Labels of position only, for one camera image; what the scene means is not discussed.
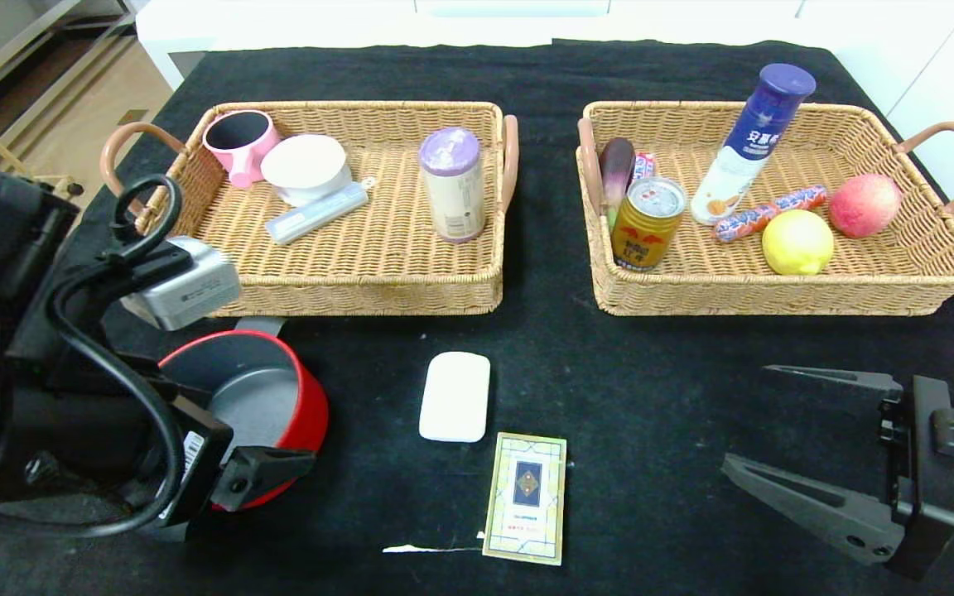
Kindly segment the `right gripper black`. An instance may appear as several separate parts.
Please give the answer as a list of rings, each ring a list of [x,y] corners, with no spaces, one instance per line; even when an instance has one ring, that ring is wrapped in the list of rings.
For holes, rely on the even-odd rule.
[[[762,369],[874,390],[891,400],[882,406],[885,425],[896,423],[890,450],[890,506],[870,495],[735,454],[726,454],[720,471],[735,486],[856,562],[886,562],[891,572],[923,579],[954,542],[954,406],[949,385],[916,376],[911,392],[903,396],[901,382],[888,373],[779,363]]]

